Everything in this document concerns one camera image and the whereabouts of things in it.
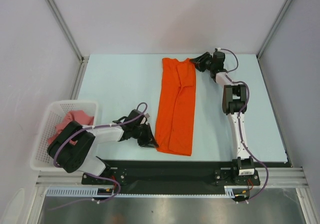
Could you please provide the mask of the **orange t shirt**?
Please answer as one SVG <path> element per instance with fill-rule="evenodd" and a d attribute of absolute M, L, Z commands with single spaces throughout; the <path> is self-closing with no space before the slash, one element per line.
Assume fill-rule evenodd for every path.
<path fill-rule="evenodd" d="M 185 59 L 162 59 L 162 81 L 155 126 L 157 151 L 192 155 L 196 69 Z"/>

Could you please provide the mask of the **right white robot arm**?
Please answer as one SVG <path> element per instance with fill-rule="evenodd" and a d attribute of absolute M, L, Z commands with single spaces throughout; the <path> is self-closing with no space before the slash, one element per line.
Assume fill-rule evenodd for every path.
<path fill-rule="evenodd" d="M 225 68 L 225 51 L 232 54 L 236 60 L 236 66 L 231 70 Z M 231 50 L 216 48 L 212 54 L 206 52 L 199 57 L 190 59 L 190 62 L 200 72 L 209 71 L 214 82 L 223 88 L 222 111 L 230 124 L 235 157 L 232 160 L 228 179 L 235 185 L 247 184 L 252 187 L 256 169 L 253 155 L 248 151 L 244 126 L 250 94 L 246 84 L 233 81 L 229 77 L 229 73 L 238 69 L 239 60 Z"/>

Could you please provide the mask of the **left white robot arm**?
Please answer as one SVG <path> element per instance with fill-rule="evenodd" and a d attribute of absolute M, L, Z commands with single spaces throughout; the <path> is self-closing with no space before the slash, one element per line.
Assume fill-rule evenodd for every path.
<path fill-rule="evenodd" d="M 53 139 L 47 148 L 54 166 L 67 173 L 80 171 L 93 175 L 101 184 L 110 179 L 110 165 L 94 152 L 96 145 L 136 139 L 140 147 L 158 148 L 148 123 L 148 115 L 133 109 L 107 125 L 84 125 L 73 120 Z"/>

